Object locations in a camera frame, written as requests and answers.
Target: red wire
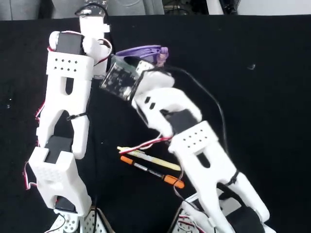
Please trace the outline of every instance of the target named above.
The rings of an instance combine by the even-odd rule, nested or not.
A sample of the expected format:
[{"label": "red wire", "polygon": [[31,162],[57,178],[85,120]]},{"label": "red wire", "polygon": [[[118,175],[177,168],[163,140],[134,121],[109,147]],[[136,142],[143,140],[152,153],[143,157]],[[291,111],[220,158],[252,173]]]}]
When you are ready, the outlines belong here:
[{"label": "red wire", "polygon": [[122,151],[119,152],[119,154],[126,154],[126,153],[129,153],[129,152],[138,150],[141,147],[145,147],[145,146],[148,146],[148,145],[153,144],[153,143],[168,141],[170,139],[171,139],[171,137],[156,138],[156,139],[150,140],[148,142],[144,142],[144,143],[142,143],[142,144],[140,144],[138,146],[135,146],[135,147],[132,147],[132,148],[129,148],[129,149],[126,149],[126,150],[122,150]]},{"label": "red wire", "polygon": [[108,59],[108,57],[109,57],[109,56],[107,56],[107,57],[105,57],[105,58],[103,58],[103,59],[99,60],[99,62],[98,62],[98,63],[96,63],[94,66],[98,65],[99,63],[104,62],[105,60],[107,60],[107,59]]},{"label": "red wire", "polygon": [[198,229],[199,233],[205,233],[201,228],[195,226],[195,225],[192,224],[192,223],[188,223],[188,222],[185,222],[185,221],[178,221],[177,223],[183,223],[183,224],[185,224],[185,225],[195,227],[196,229]]}]

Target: white plastic part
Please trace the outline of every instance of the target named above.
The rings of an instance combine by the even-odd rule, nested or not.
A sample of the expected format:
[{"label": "white plastic part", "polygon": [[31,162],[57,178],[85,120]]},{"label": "white plastic part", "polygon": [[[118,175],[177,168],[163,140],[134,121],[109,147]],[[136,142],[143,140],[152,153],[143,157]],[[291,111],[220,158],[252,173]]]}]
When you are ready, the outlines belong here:
[{"label": "white plastic part", "polygon": [[52,50],[56,50],[56,46],[58,43],[59,31],[54,31],[50,34],[49,37],[49,45]]},{"label": "white plastic part", "polygon": [[144,113],[148,128],[158,130],[163,137],[171,137],[173,130],[170,123],[160,112],[161,110],[178,112],[188,109],[198,121],[202,120],[202,114],[198,107],[195,106],[183,91],[176,88],[165,87],[147,91],[143,94],[135,95],[134,101],[140,111]]},{"label": "white plastic part", "polygon": [[47,75],[92,80],[94,59],[88,56],[49,52]]},{"label": "white plastic part", "polygon": [[[169,151],[174,153],[199,195],[206,213],[213,219],[217,230],[233,233],[223,215],[216,191],[217,183],[228,183],[236,168],[218,143],[218,138],[206,121],[203,121],[172,138]],[[210,168],[201,165],[196,157],[202,153],[210,162]],[[244,174],[229,186],[243,202],[253,208],[262,222],[269,219],[269,211]]]},{"label": "white plastic part", "polygon": [[[81,233],[93,233],[93,228],[94,228],[94,218],[95,218],[95,211],[91,210],[89,214],[86,216],[84,219],[84,222],[81,224],[80,232]],[[96,215],[96,229],[95,233],[107,233],[108,231],[106,230],[99,213]]]},{"label": "white plastic part", "polygon": [[[141,75],[144,70],[149,70],[154,66],[148,62],[140,61],[136,69],[137,74]],[[172,87],[175,83],[175,79],[172,76],[164,74],[158,71],[150,71],[144,74],[143,79],[138,85],[135,96],[139,96],[144,92],[159,89],[163,87]]]},{"label": "white plastic part", "polygon": [[57,196],[67,198],[76,208],[77,216],[86,216],[91,198],[78,174],[72,153],[62,151],[55,164],[45,163],[49,149],[35,147],[29,165],[37,179],[37,188],[48,208],[54,209]]},{"label": "white plastic part", "polygon": [[209,15],[223,15],[223,9],[219,0],[206,0]]},{"label": "white plastic part", "polygon": [[103,39],[104,33],[110,32],[110,27],[104,24],[102,16],[83,16],[80,17],[80,30],[83,35],[99,40]]},{"label": "white plastic part", "polygon": [[65,212],[65,211],[59,211],[54,209],[54,212],[56,214],[61,214],[62,216],[64,216],[65,218],[65,224],[63,225],[62,229],[66,232],[66,233],[74,233],[78,227],[79,227],[79,221],[81,219],[83,219],[82,217],[79,217],[77,214],[75,213],[69,213],[69,212]]},{"label": "white plastic part", "polygon": [[95,79],[103,79],[106,74],[107,61],[100,62],[109,53],[109,48],[106,45],[101,45],[92,37],[85,37],[83,39],[83,49],[89,57],[94,59],[95,66],[93,67],[93,74]]}]

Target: black cable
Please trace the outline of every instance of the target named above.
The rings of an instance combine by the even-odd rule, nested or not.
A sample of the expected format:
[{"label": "black cable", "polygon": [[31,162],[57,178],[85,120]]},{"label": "black cable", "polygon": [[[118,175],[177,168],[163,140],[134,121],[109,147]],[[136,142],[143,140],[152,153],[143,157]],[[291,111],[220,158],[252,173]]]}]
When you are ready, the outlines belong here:
[{"label": "black cable", "polygon": [[99,3],[96,3],[96,2],[91,2],[91,3],[88,3],[88,4],[86,4],[86,5],[82,6],[82,7],[80,7],[78,10],[76,10],[76,12],[75,12],[74,14],[75,14],[76,16],[85,16],[86,14],[81,14],[81,12],[82,12],[83,10],[85,10],[85,9],[86,9],[87,7],[89,7],[89,6],[97,6],[97,7],[101,8],[101,9],[104,11],[105,15],[106,15],[107,23],[109,22],[109,14],[108,14],[106,8],[105,8],[103,5],[101,5],[101,4],[99,4]]},{"label": "black cable", "polygon": [[88,102],[86,105],[86,115],[88,117],[89,120],[89,131],[90,131],[90,140],[92,142],[93,145],[93,156],[94,156],[94,175],[95,175],[95,197],[94,197],[94,228],[93,228],[93,233],[96,232],[96,223],[97,223],[97,203],[98,203],[98,193],[99,193],[99,189],[98,189],[98,169],[97,169],[97,147],[96,147],[96,135],[95,135],[95,131],[94,131],[94,125],[93,125],[93,120],[92,117],[89,113],[89,104],[91,101],[91,95],[88,98]]},{"label": "black cable", "polygon": [[61,217],[64,219],[63,224],[62,224],[60,227],[58,227],[58,228],[55,228],[55,229],[52,229],[52,230],[48,230],[48,231],[46,231],[46,232],[44,232],[44,233],[55,232],[55,231],[57,231],[57,230],[61,229],[61,228],[65,225],[65,223],[66,223],[66,219],[65,219],[65,217],[64,217],[64,216],[62,216],[61,214],[58,214],[58,215],[59,215],[59,216],[61,216]]},{"label": "black cable", "polygon": [[[105,16],[106,16],[106,24],[108,24],[110,26],[109,14],[108,14],[106,8],[99,3],[95,3],[95,2],[88,3],[88,4],[80,7],[78,10],[76,10],[76,12],[74,14],[76,16],[79,16],[79,17],[86,16],[86,14],[81,14],[81,12],[89,6],[97,6],[97,7],[101,8],[104,11]],[[111,34],[111,26],[110,26],[110,33],[109,34],[110,34],[109,40],[110,40],[110,43],[112,45],[112,53],[115,54],[116,53],[116,47],[115,47],[115,43],[113,42],[113,38],[112,38],[112,34]]]},{"label": "black cable", "polygon": [[223,111],[222,107],[220,106],[220,103],[218,102],[218,100],[210,93],[210,91],[208,91],[199,81],[197,81],[192,74],[190,74],[189,72],[187,72],[186,70],[184,70],[182,68],[168,66],[168,65],[166,65],[164,67],[155,67],[155,68],[152,68],[152,69],[144,70],[141,73],[141,77],[143,77],[145,72],[150,72],[150,71],[160,71],[160,72],[161,71],[162,72],[163,71],[166,71],[166,72],[178,71],[178,72],[182,72],[182,73],[186,74],[188,77],[190,77],[191,80],[197,86],[199,86],[199,88],[201,88],[216,103],[216,105],[217,105],[217,107],[219,109],[219,113],[220,113],[221,119],[222,119],[224,149],[225,149],[225,152],[227,153],[227,155],[230,156],[229,155],[229,149],[228,149],[228,142],[227,142],[227,131],[226,131],[226,123],[225,123],[224,111]]}]

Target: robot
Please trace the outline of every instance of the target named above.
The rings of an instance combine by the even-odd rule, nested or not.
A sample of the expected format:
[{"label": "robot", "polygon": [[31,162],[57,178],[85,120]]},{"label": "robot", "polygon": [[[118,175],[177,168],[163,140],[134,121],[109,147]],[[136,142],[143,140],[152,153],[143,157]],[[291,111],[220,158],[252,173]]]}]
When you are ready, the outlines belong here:
[{"label": "robot", "polygon": [[[191,227],[193,232],[204,233],[275,233],[264,224],[269,219],[267,207],[246,176],[237,171],[208,122],[202,121],[200,109],[173,87],[174,78],[164,72],[167,50],[149,51],[157,65],[145,59],[145,53],[135,51],[138,57],[129,56],[129,51],[116,53],[106,72],[113,49],[104,38],[110,30],[104,23],[106,10],[90,3],[80,12],[81,33],[50,35],[46,100],[40,109],[38,145],[29,159],[38,191],[46,206],[58,214],[46,233],[113,232],[101,211],[91,206],[75,162],[86,152],[93,78],[102,79],[102,89],[131,103],[148,128],[170,139],[169,152],[196,189],[196,195],[182,202],[170,232],[189,232]],[[67,79],[73,79],[71,94],[65,92]],[[53,135],[64,110],[74,129],[73,139]],[[209,165],[201,162],[202,157]],[[227,192],[235,195],[224,198]]]}]

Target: ventilation hole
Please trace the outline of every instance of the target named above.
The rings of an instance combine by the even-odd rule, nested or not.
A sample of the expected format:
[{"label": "ventilation hole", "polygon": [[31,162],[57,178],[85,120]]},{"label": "ventilation hole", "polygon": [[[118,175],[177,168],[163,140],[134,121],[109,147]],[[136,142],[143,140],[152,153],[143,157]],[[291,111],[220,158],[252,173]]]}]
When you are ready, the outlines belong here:
[{"label": "ventilation hole", "polygon": [[210,162],[203,153],[198,154],[197,158],[203,167],[210,168]]},{"label": "ventilation hole", "polygon": [[150,97],[147,96],[147,98],[145,99],[145,103],[148,103],[150,101]]},{"label": "ventilation hole", "polygon": [[150,104],[150,109],[153,109],[155,107],[156,103]]}]

